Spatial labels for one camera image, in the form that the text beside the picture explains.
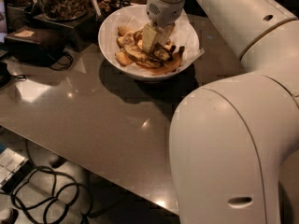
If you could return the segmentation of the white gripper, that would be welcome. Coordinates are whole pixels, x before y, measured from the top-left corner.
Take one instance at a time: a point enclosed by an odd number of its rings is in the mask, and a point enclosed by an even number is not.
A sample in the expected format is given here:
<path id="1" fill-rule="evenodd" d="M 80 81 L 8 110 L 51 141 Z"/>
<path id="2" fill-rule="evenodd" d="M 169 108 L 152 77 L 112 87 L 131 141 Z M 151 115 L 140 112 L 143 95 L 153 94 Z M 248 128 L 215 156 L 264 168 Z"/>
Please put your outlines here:
<path id="1" fill-rule="evenodd" d="M 151 53 L 156 42 L 166 45 L 184 4 L 185 0 L 147 0 L 146 13 L 149 20 L 159 27 L 156 29 L 150 23 L 143 27 L 142 49 L 146 53 Z"/>

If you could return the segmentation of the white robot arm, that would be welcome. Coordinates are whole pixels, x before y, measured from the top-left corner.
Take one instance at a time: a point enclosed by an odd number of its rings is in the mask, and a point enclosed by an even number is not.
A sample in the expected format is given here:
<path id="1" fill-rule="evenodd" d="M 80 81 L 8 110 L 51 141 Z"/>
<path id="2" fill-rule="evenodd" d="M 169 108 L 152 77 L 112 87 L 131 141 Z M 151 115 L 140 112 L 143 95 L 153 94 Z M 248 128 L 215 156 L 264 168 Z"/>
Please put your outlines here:
<path id="1" fill-rule="evenodd" d="M 275 0 L 196 0 L 244 66 L 192 91 L 171 121 L 181 224 L 280 224 L 278 180 L 298 148 L 298 19 Z M 183 0 L 148 0 L 160 26 Z"/>

